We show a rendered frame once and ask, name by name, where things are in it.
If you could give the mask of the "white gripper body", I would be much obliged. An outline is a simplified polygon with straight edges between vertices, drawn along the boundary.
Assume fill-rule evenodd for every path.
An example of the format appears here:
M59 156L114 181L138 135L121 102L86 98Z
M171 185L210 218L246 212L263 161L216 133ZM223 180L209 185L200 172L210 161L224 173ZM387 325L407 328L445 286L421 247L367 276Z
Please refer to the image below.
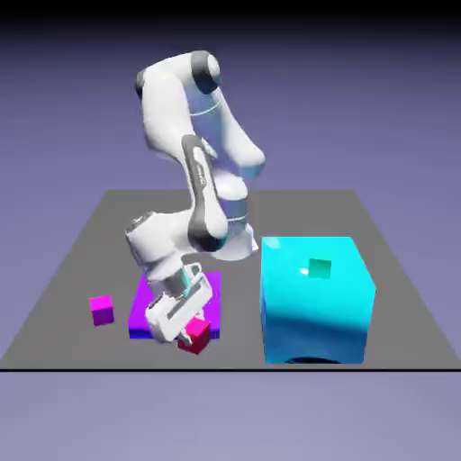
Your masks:
M182 293L162 287L161 296L155 298L145 317L152 336L158 342L173 342L194 317L203 320L203 307L212 298L212 287L206 276L196 276Z

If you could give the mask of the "small pink cube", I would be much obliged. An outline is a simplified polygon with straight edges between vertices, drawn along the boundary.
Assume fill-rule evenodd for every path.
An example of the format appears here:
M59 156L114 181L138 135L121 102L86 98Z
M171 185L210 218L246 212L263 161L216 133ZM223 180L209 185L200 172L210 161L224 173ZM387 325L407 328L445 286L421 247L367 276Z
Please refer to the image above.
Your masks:
M177 345L192 354L199 355L208 345L211 338L211 324L207 320L194 317L185 327L186 333L192 340L192 344L187 346L183 340L179 340Z

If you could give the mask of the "small magenta cube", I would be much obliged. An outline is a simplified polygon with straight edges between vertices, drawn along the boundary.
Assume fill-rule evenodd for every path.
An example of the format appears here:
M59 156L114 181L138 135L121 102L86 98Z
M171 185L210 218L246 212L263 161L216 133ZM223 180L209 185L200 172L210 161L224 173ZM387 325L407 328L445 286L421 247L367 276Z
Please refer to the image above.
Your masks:
M89 306L95 326L114 322L113 301L110 295L90 298Z

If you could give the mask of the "small teal cube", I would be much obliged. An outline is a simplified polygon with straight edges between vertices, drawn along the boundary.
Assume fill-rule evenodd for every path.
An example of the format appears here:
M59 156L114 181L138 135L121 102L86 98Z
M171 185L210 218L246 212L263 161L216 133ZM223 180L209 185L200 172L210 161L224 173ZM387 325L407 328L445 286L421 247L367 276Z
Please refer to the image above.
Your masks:
M308 277L329 279L331 273L331 261L329 259L311 258L308 266Z

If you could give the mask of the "large purple box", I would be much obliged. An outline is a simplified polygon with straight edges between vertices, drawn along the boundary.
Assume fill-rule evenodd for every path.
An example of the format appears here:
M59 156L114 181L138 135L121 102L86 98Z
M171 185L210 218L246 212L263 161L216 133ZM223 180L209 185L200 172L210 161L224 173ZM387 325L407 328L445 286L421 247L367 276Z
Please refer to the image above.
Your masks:
M205 275L212 287L212 298L203 308L204 318L210 323L211 339L219 339L221 334L221 272L206 272ZM128 317L128 329L131 339L152 339L152 334L145 319L145 309L153 300L154 295L147 284L145 276L140 275L140 281Z

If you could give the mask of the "large cyan box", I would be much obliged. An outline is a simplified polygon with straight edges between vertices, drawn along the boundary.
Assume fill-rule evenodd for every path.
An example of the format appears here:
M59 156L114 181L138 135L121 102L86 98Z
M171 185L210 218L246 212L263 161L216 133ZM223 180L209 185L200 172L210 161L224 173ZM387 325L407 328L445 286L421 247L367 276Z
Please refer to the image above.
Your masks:
M329 279L308 277L311 258L331 261ZM350 237L263 238L259 306L266 362L362 363L375 293Z

